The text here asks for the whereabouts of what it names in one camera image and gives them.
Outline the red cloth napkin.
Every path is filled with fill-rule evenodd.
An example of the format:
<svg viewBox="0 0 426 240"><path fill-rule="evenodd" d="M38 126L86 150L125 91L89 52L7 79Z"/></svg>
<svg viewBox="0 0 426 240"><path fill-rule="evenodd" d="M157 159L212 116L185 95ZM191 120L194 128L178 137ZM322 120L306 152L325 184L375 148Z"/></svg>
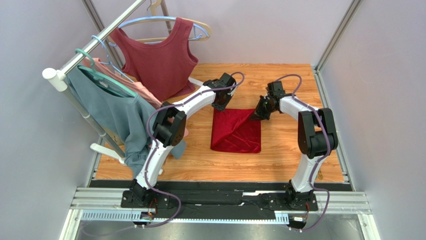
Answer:
<svg viewBox="0 0 426 240"><path fill-rule="evenodd" d="M210 149L217 152L257 154L261 152L261 122L251 120L254 109L214 110Z"/></svg>

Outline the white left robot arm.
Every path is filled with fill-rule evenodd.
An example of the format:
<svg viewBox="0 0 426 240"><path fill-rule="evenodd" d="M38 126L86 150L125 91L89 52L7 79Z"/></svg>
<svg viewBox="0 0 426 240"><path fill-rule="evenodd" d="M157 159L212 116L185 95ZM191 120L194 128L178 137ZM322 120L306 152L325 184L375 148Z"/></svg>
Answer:
<svg viewBox="0 0 426 240"><path fill-rule="evenodd" d="M224 111L239 85L241 82L235 80L234 74L223 73L219 79L205 81L183 100L163 103L148 118L146 131L152 139L150 152L129 187L135 199L146 205L153 197L167 156L184 138L187 120L205 106Z"/></svg>

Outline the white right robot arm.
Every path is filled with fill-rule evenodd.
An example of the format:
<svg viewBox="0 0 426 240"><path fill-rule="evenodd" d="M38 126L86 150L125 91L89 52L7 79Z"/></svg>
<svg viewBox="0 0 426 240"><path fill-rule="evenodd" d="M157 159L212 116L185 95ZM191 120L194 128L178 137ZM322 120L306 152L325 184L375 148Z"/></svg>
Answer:
<svg viewBox="0 0 426 240"><path fill-rule="evenodd" d="M321 165L338 146L334 115L330 108L313 107L293 93L286 93L280 81L268 83L250 120L269 120L274 112L297 120L297 143L301 152L295 175L285 190L285 202L295 208L313 199L314 182Z"/></svg>

